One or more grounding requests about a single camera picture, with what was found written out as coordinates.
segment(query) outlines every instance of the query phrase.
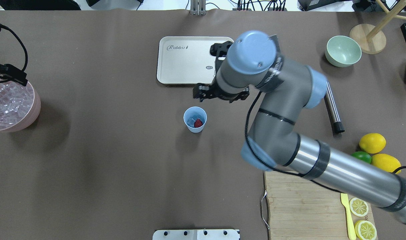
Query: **red berry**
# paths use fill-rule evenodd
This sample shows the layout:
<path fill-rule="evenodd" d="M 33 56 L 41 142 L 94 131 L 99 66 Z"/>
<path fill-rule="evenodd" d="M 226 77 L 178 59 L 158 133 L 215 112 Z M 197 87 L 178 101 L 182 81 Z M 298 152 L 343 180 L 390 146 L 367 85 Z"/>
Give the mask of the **red berry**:
<path fill-rule="evenodd" d="M 203 122 L 199 118 L 197 118 L 197 120 L 195 120 L 194 127 L 199 128 L 201 126 L 203 126 Z"/>

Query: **lime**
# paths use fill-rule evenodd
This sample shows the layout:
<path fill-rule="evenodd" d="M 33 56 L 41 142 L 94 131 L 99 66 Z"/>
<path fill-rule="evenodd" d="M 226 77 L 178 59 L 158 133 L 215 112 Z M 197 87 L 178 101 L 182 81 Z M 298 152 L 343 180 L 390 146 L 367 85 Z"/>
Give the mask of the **lime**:
<path fill-rule="evenodd" d="M 385 153 L 378 153 L 372 156 L 372 163 L 373 166 L 378 167 L 384 171 L 392 173 L 398 167 L 401 166 L 400 162 L 397 158 L 390 156 Z"/>
<path fill-rule="evenodd" d="M 367 153 L 367 152 L 362 152 L 362 151 L 360 151 L 360 152 L 355 152 L 355 153 L 351 154 L 351 156 L 353 156 L 353 157 L 355 157 L 355 158 L 358 158 L 358 159 L 360 159 L 360 160 L 362 160 L 362 161 L 365 161 L 365 162 L 367 162 L 368 164 L 370 164 L 370 163 L 372 162 L 372 157 L 371 157 L 371 155 L 369 155 L 369 153 Z"/>
<path fill-rule="evenodd" d="M 367 202 L 355 197 L 350 200 L 350 210 L 357 217 L 364 217 L 369 212 L 369 206 Z"/>
<path fill-rule="evenodd" d="M 366 220 L 360 220 L 356 222 L 355 228 L 356 230 L 356 235 L 359 237 L 361 240 L 375 240 L 377 233 L 376 233 L 376 228 L 373 223 L 366 221 Z"/>
<path fill-rule="evenodd" d="M 364 135 L 359 142 L 360 148 L 370 154 L 378 153 L 384 149 L 387 141 L 379 133 L 369 133 Z"/>

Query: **yellow knife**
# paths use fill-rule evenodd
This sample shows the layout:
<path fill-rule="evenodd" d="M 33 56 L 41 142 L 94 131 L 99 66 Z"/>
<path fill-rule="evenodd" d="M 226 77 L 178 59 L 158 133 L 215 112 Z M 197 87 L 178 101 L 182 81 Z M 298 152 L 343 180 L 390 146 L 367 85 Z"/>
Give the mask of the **yellow knife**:
<path fill-rule="evenodd" d="M 348 202 L 348 194 L 341 193 L 341 203 L 345 207 L 345 213 L 347 215 L 347 231 L 348 238 L 350 240 L 356 240 L 356 231 L 354 230 L 353 219 L 351 218 L 350 203 Z"/>

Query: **green bowl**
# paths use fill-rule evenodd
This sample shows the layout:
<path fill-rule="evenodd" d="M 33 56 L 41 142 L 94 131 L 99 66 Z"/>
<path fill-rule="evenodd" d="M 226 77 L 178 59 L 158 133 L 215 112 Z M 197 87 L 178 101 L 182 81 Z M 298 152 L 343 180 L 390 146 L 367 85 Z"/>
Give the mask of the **green bowl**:
<path fill-rule="evenodd" d="M 358 62 L 362 56 L 359 44 L 347 36 L 334 36 L 329 39 L 326 59 L 334 66 L 348 67 Z"/>

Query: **wooden base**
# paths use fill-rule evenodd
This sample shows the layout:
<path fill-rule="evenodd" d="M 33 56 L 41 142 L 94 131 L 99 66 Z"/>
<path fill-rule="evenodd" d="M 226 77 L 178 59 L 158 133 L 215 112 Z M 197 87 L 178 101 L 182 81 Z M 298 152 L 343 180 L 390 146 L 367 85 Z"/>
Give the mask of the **wooden base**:
<path fill-rule="evenodd" d="M 376 54 L 384 50 L 387 39 L 382 31 L 379 31 L 375 37 L 370 41 L 367 40 L 366 36 L 374 29 L 375 26 L 370 24 L 359 24 L 353 29 L 351 29 L 350 37 L 354 39 L 362 49 L 362 52 L 367 54 Z"/>

